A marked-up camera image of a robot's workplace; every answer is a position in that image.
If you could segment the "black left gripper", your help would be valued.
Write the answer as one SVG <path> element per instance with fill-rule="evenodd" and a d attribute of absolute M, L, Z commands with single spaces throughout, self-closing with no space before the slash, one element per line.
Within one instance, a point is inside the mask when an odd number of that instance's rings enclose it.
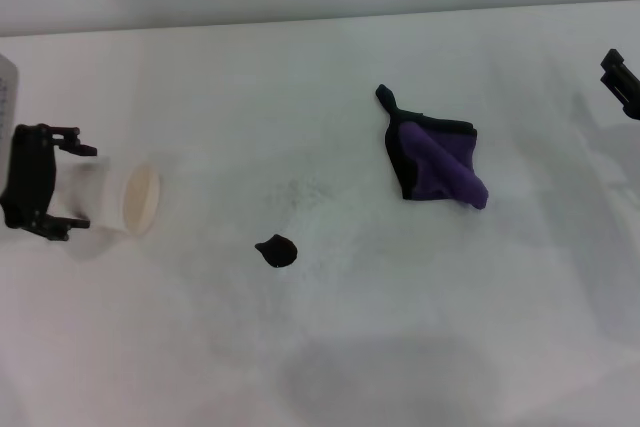
<path fill-rule="evenodd" d="M 11 141 L 8 179 L 1 194 L 5 224 L 29 228 L 49 241 L 69 240 L 72 229 L 88 229 L 86 219 L 48 214 L 56 179 L 54 147 L 75 156 L 96 156 L 95 147 L 83 144 L 78 127 L 18 125 Z"/>

